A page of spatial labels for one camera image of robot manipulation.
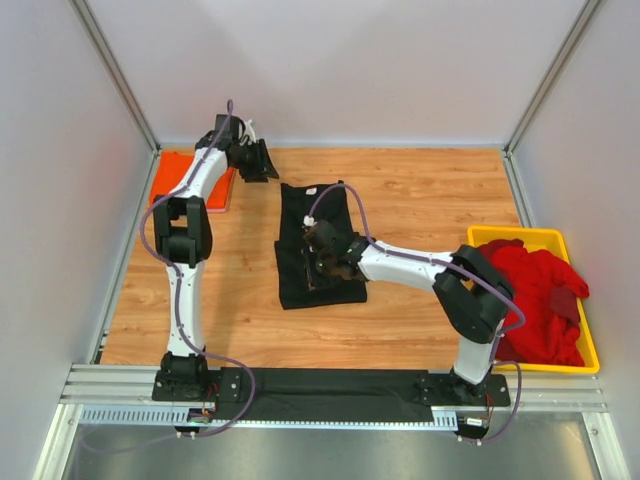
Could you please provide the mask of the black t-shirt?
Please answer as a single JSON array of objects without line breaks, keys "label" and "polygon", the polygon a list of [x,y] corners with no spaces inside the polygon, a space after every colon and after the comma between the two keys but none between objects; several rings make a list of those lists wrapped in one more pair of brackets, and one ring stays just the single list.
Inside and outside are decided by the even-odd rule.
[{"label": "black t-shirt", "polygon": [[358,280],[326,278],[315,268],[316,253],[304,241],[304,217],[314,212],[317,220],[327,220],[338,231],[353,231],[346,192],[327,184],[280,189],[279,238],[274,242],[279,282],[279,300],[285,310],[340,304],[364,303],[366,286]]}]

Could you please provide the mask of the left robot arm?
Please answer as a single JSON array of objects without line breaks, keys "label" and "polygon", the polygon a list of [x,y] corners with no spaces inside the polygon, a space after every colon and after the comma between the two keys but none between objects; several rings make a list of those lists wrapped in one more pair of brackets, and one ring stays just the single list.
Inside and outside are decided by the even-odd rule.
[{"label": "left robot arm", "polygon": [[167,360],[203,363],[206,345],[201,329],[201,284],[214,239],[206,202],[220,178],[235,169],[247,182],[277,179],[266,143],[249,122],[227,114],[194,147],[186,173],[150,207],[156,258],[166,265],[170,287],[171,330]]}]

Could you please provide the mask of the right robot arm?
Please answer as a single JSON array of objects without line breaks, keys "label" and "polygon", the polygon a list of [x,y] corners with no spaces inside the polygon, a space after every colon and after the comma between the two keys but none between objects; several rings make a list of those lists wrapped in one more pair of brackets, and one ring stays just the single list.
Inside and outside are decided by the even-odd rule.
[{"label": "right robot arm", "polygon": [[303,239],[314,269],[330,280],[389,282],[435,295],[459,335],[453,378],[469,387],[485,383],[501,329],[514,306],[509,282],[476,248],[454,252],[401,249],[366,235],[343,233],[307,216]]}]

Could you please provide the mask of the folded orange t-shirt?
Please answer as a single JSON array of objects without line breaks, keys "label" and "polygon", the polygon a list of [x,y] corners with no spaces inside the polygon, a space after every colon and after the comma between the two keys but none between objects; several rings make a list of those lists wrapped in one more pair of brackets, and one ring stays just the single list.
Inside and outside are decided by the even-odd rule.
[{"label": "folded orange t-shirt", "polygon": [[184,177],[192,161],[192,151],[184,149],[163,151],[148,197],[148,205],[151,205],[157,196],[168,194]]}]

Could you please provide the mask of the yellow plastic bin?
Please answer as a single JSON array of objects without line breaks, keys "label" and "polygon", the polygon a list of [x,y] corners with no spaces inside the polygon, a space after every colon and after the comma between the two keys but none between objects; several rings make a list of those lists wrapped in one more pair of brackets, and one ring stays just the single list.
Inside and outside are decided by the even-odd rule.
[{"label": "yellow plastic bin", "polygon": [[[570,262],[570,257],[564,238],[562,234],[557,230],[473,225],[467,229],[467,238],[468,243],[478,249],[481,245],[489,243],[493,240],[520,239],[524,242],[524,247],[528,251],[532,252],[536,250],[547,250],[553,255],[563,259],[574,269]],[[580,374],[595,374],[599,371],[600,364],[583,307],[583,301],[586,299],[579,299],[577,301],[578,311],[581,319],[581,333],[577,341],[577,347],[583,357],[584,365],[582,367],[574,367],[564,365],[528,364],[518,362],[522,369],[530,371]],[[518,312],[511,311],[508,313],[505,327],[507,329],[507,332],[509,332],[523,326],[525,323],[526,318],[523,312],[519,309]]]}]

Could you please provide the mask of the red t-shirt in bin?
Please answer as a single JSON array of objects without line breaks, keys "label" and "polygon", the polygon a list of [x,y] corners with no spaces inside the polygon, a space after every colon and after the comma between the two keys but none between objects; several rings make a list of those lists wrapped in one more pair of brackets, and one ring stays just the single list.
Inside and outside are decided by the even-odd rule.
[{"label": "red t-shirt in bin", "polygon": [[586,282],[563,259],[547,250],[530,252],[520,239],[493,240],[479,251],[511,284],[526,318],[500,341],[497,358],[582,367],[577,301],[590,295]]}]

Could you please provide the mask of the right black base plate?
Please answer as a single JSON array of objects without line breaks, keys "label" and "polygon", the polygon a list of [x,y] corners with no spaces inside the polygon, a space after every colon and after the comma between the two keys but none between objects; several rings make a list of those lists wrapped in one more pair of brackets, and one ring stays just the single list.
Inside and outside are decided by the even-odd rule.
[{"label": "right black base plate", "polygon": [[493,406],[511,405],[511,397],[504,375],[489,373],[477,385],[463,380],[453,371],[446,373],[420,372],[416,386],[421,402],[428,406]]}]

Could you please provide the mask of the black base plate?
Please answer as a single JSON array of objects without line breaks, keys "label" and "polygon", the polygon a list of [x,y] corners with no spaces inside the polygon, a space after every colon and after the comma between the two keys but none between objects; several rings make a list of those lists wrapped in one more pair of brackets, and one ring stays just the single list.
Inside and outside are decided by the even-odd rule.
[{"label": "black base plate", "polygon": [[416,386],[421,402],[428,406],[493,406],[511,405],[511,397],[504,375],[489,373],[477,385],[463,380],[453,371],[446,373],[420,372]]},{"label": "black base plate", "polygon": [[237,403],[243,373],[237,368],[205,370],[200,373],[178,373],[159,370],[151,398],[159,402]]}]

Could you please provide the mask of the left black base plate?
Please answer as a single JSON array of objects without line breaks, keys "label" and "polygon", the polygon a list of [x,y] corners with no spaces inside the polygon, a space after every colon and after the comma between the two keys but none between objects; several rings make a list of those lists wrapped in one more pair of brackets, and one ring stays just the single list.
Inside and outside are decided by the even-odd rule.
[{"label": "left black base plate", "polygon": [[200,373],[178,373],[159,370],[151,398],[159,402],[237,403],[243,373],[237,368],[205,370]]}]

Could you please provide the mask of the left aluminium frame post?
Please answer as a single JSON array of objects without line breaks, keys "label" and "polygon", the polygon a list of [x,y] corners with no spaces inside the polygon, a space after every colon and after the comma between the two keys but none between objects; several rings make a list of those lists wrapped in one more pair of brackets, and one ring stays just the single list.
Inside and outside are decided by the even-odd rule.
[{"label": "left aluminium frame post", "polygon": [[77,16],[91,45],[98,54],[112,84],[125,104],[137,130],[141,134],[150,150],[156,154],[161,145],[157,136],[144,114],[129,82],[126,79],[113,49],[94,13],[90,3],[86,0],[70,0],[69,5]]}]

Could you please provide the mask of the aluminium frame post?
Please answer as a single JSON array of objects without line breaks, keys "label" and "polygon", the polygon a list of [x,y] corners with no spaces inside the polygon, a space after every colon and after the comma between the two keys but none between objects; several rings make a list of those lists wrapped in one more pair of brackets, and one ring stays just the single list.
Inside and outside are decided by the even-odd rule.
[{"label": "aluminium frame post", "polygon": [[144,114],[129,82],[126,79],[113,49],[94,13],[90,3],[86,0],[70,0],[69,5],[77,16],[91,45],[98,54],[112,84],[125,104],[137,130],[141,134],[150,150],[156,154],[161,145],[157,136]]},{"label": "aluminium frame post", "polygon": [[504,145],[503,153],[506,157],[515,153],[516,148],[523,140],[539,111],[552,93],[555,85],[559,81],[562,73],[578,48],[579,43],[603,4],[604,1],[602,0],[587,0],[583,2],[576,18],[572,22],[567,34],[561,42],[558,51],[543,75],[531,100],[527,104],[524,113],[520,117],[511,136]]}]

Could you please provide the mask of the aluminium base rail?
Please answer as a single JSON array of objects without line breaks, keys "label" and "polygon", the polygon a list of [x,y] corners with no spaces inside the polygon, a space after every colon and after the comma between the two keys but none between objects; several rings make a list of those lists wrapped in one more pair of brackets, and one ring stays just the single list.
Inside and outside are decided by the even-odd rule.
[{"label": "aluminium base rail", "polygon": [[245,420],[256,391],[254,373],[243,369],[243,383],[237,403],[159,402],[151,398],[158,372],[154,366],[76,365],[72,367],[60,401],[80,404],[85,425],[160,425],[175,428],[219,428],[224,426],[309,429],[440,430],[454,431],[478,422],[497,425],[504,413],[513,417],[521,412],[603,413],[607,406],[591,375],[515,372],[500,368],[496,374],[506,378],[511,405],[434,406],[427,422],[276,422]]}]

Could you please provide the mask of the right aluminium frame post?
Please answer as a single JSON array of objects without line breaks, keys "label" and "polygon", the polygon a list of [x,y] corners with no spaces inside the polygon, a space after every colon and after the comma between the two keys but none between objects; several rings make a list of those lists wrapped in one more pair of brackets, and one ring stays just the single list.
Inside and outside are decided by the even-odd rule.
[{"label": "right aluminium frame post", "polygon": [[587,0],[583,2],[576,18],[572,22],[567,34],[561,42],[558,51],[543,75],[531,100],[527,104],[524,113],[520,117],[511,136],[504,145],[503,153],[506,157],[515,153],[516,148],[523,140],[539,111],[552,93],[555,85],[559,81],[562,73],[578,48],[579,43],[603,4],[604,1],[602,0]]}]

